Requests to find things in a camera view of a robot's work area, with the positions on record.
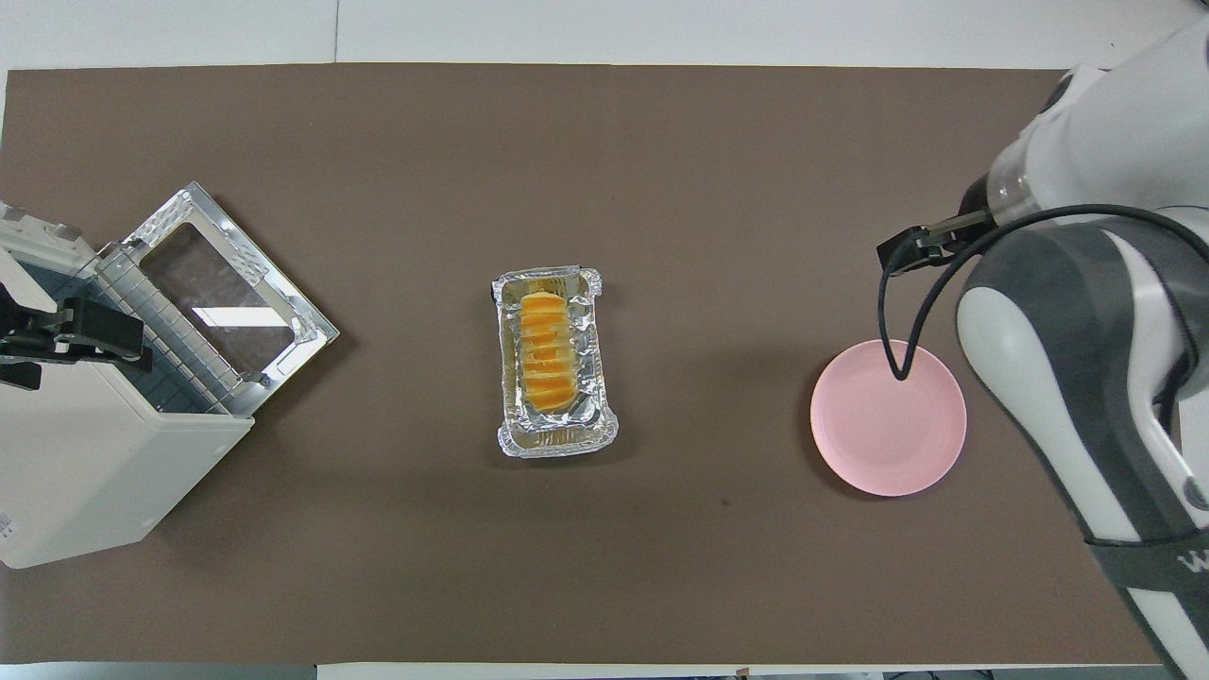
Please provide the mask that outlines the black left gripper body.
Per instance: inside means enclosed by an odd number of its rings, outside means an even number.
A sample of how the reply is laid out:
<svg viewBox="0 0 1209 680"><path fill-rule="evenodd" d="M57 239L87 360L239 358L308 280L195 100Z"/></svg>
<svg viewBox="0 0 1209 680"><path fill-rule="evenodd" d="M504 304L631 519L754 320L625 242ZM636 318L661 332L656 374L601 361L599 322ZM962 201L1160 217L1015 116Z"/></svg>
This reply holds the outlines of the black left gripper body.
<svg viewBox="0 0 1209 680"><path fill-rule="evenodd" d="M1 384L37 391L42 387L42 365L66 363L66 351L57 340L64 313L63 301L54 313L23 306L1 284Z"/></svg>

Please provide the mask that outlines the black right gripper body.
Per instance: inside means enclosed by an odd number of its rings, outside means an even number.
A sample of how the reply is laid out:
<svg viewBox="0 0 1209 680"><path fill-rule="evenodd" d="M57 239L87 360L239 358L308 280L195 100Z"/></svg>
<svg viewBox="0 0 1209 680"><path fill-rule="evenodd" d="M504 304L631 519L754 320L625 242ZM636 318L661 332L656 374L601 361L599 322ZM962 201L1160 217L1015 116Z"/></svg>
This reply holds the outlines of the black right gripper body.
<svg viewBox="0 0 1209 680"><path fill-rule="evenodd" d="M929 225L929 246L943 253L959 253L995 227L990 211L964 212L945 220Z"/></svg>

